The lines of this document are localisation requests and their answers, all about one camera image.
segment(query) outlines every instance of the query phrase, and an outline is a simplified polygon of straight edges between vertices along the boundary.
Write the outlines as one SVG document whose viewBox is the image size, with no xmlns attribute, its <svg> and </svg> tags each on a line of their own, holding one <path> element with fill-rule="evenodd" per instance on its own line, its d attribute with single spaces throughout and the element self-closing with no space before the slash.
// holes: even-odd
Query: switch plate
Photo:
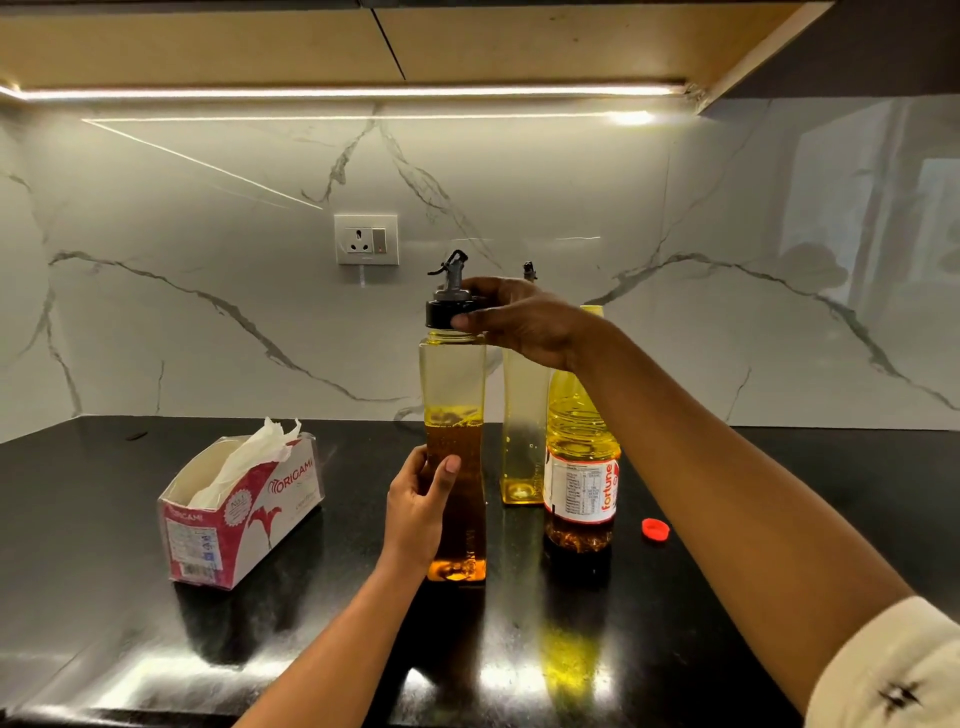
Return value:
<svg viewBox="0 0 960 728">
<path fill-rule="evenodd" d="M 341 265 L 399 265 L 396 215 L 334 215 L 333 239 Z"/>
</svg>

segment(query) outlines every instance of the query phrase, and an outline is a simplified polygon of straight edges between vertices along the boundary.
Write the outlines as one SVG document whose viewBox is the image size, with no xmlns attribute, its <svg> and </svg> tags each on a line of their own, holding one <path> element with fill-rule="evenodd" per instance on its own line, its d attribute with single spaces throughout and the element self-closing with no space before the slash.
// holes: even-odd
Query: shirt sleeve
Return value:
<svg viewBox="0 0 960 728">
<path fill-rule="evenodd" d="M 890 607 L 827 665 L 804 725 L 960 726 L 960 624 L 918 596 Z"/>
</svg>

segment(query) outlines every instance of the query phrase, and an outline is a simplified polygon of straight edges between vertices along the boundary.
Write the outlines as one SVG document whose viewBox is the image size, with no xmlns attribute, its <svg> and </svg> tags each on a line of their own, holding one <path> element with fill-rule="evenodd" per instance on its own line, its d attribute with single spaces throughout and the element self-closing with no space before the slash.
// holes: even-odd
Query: hand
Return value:
<svg viewBox="0 0 960 728">
<path fill-rule="evenodd" d="M 460 458 L 448 455 L 437 467 L 425 496 L 417 493 L 417 480 L 426 469 L 426 445 L 414 448 L 387 494 L 387 526 L 380 565 L 423 579 L 437 555 L 444 506 L 460 471 Z"/>
<path fill-rule="evenodd" d="M 576 347 L 603 319 L 521 279 L 473 278 L 464 288 L 500 306 L 453 317 L 453 326 L 485 333 L 487 343 L 520 352 L 552 369 L 573 371 Z"/>
</svg>

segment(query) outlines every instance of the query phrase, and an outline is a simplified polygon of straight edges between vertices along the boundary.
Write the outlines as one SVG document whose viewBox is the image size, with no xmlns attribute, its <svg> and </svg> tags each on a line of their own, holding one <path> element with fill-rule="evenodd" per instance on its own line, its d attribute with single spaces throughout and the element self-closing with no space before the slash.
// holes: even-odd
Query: under-cabinet light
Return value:
<svg viewBox="0 0 960 728">
<path fill-rule="evenodd" d="M 682 96 L 678 84 L 450 85 L 357 88 L 64 88 L 23 90 L 0 86 L 18 101 L 149 101 L 184 99 L 428 99 L 495 97 Z"/>
</svg>

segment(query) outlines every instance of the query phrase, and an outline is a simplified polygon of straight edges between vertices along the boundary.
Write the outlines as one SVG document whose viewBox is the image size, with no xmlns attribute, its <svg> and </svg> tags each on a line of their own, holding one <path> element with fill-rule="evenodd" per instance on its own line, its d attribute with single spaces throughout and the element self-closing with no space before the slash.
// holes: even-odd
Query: white marble wall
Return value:
<svg viewBox="0 0 960 728">
<path fill-rule="evenodd" d="M 0 442 L 79 413 L 18 117 L 0 110 Z"/>
<path fill-rule="evenodd" d="M 734 424 L 960 427 L 960 98 L 610 109 L 37 114 L 60 390 L 91 414 L 416 417 L 424 274 L 463 247 L 606 303 Z M 337 266 L 336 212 L 396 213 L 399 268 Z M 46 290 L 18 285 L 25 344 Z M 500 400 L 494 374 L 489 419 Z"/>
</svg>

